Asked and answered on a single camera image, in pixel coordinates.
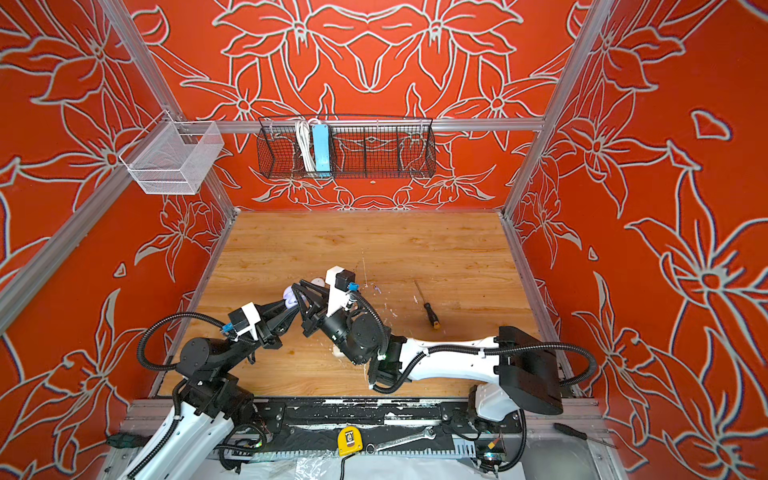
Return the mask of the purple round case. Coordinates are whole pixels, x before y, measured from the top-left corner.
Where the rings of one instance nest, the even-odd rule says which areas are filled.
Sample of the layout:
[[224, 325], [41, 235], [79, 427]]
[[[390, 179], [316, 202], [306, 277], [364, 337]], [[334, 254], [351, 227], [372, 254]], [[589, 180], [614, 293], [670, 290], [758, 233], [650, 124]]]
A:
[[298, 305], [297, 297], [292, 287], [287, 287], [283, 292], [283, 300], [287, 309], [294, 308]]

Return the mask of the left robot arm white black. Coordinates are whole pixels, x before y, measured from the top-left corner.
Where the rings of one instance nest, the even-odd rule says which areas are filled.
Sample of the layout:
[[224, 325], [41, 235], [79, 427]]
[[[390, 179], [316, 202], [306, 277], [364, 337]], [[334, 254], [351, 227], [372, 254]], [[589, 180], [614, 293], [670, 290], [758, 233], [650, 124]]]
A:
[[[254, 395], [238, 385], [230, 371], [244, 360], [254, 362], [260, 349], [279, 349], [280, 336], [290, 328], [299, 307], [283, 300], [267, 305], [249, 303], [229, 314], [225, 324], [199, 312], [168, 315], [144, 333], [137, 359], [147, 370], [175, 371], [182, 379], [171, 393], [172, 408], [156, 433], [121, 475], [123, 479], [189, 479], [209, 455], [239, 474], [246, 460], [270, 442], [268, 430], [254, 406]], [[145, 353], [151, 337], [183, 318], [218, 328], [220, 338], [188, 341], [173, 364], [150, 361]]]

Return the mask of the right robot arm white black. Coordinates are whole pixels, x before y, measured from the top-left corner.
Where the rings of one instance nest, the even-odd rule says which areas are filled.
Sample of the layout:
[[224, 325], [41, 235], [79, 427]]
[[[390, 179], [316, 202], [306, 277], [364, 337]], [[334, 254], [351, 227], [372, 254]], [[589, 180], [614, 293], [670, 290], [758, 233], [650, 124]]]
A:
[[374, 392], [392, 395], [408, 382], [429, 379], [471, 380], [477, 384], [474, 412], [490, 422], [518, 410], [560, 415], [563, 389], [597, 372], [587, 349], [542, 342], [512, 326], [454, 343], [395, 335], [353, 281], [326, 286], [300, 281], [286, 289], [284, 301], [297, 308], [305, 336], [321, 332], [342, 357], [366, 366]]

